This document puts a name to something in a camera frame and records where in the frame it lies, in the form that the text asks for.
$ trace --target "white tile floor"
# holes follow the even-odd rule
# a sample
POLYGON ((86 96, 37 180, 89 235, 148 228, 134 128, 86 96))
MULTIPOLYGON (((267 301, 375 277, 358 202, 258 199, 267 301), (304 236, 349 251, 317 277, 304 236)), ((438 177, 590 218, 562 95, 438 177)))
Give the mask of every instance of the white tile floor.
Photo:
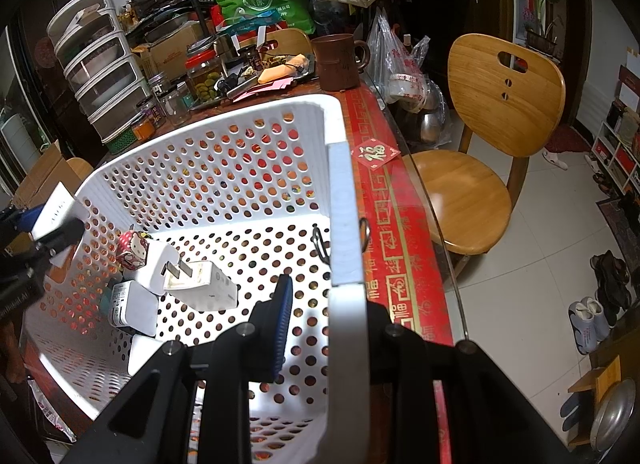
MULTIPOLYGON (((454 117, 457 149, 462 122, 454 117)), ((511 157, 474 136, 469 154, 505 182, 511 157)), ((530 159, 529 172, 511 222, 488 254, 473 258, 458 279, 471 339, 476 341, 529 398, 564 442, 560 407, 567 388, 590 370, 574 343, 568 306, 593 296, 594 254, 620 249, 596 206, 606 199, 592 179, 584 154, 560 154, 569 169, 549 164, 542 154, 530 159)), ((452 292, 450 310, 457 309, 452 292)), ((452 312, 454 337, 462 326, 452 312)))

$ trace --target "doormat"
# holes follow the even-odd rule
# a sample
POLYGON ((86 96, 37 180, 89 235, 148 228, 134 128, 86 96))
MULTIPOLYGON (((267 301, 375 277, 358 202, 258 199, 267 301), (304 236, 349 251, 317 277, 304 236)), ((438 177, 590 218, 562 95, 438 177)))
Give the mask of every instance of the doormat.
POLYGON ((629 274, 633 274, 640 267, 640 238, 636 237, 631 227, 629 227, 625 212, 620 208, 620 199, 616 197, 596 202, 596 204, 613 232, 613 236, 625 259, 629 274))
POLYGON ((582 136, 568 124, 560 124, 549 138, 545 148, 555 154, 562 152, 590 152, 591 147, 582 136))

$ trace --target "green basket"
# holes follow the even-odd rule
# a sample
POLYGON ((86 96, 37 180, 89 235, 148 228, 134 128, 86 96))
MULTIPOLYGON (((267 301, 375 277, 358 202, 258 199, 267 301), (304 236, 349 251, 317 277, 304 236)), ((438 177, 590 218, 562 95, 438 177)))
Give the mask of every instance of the green basket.
POLYGON ((124 131, 118 134, 116 137, 105 143, 110 154, 119 154, 128 146, 131 146, 136 142, 136 136, 133 135, 131 128, 125 128, 124 131))

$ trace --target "metal hook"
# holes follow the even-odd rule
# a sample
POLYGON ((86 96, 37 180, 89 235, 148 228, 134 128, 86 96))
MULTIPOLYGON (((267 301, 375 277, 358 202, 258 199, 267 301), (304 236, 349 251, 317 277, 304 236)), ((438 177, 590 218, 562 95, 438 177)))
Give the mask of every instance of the metal hook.
MULTIPOLYGON (((371 238, 371 227, 369 226, 369 221, 364 217, 360 218, 360 220, 358 221, 358 226, 360 228, 360 231, 362 231, 362 227, 364 226, 364 238, 362 240, 362 252, 364 253, 369 246, 369 240, 371 238)), ((320 231, 320 228, 317 224, 314 224, 314 228, 311 233, 311 241, 313 242, 314 247, 318 252, 318 258, 320 258, 320 261, 330 266, 331 257, 329 256, 329 253, 327 253, 326 247, 324 246, 322 232, 320 231)))

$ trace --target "metal bolt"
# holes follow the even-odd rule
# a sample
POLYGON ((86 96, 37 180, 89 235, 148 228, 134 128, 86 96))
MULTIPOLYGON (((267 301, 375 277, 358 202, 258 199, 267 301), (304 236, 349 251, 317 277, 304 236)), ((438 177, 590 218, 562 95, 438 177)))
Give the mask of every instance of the metal bolt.
POLYGON ((162 352, 164 352, 167 356, 173 356, 174 354, 177 354, 178 352, 180 352, 181 348, 182 343, 176 341, 175 339, 162 344, 162 352))
POLYGON ((460 352, 467 354, 468 356, 478 352, 478 345, 466 339, 459 342, 457 346, 460 352))
POLYGON ((390 323, 385 327, 385 332, 394 338, 397 338, 404 334, 404 328, 402 325, 398 325, 398 323, 390 323))
POLYGON ((241 323, 236 327, 236 332, 242 337, 250 336, 255 332, 255 325, 249 322, 241 323))

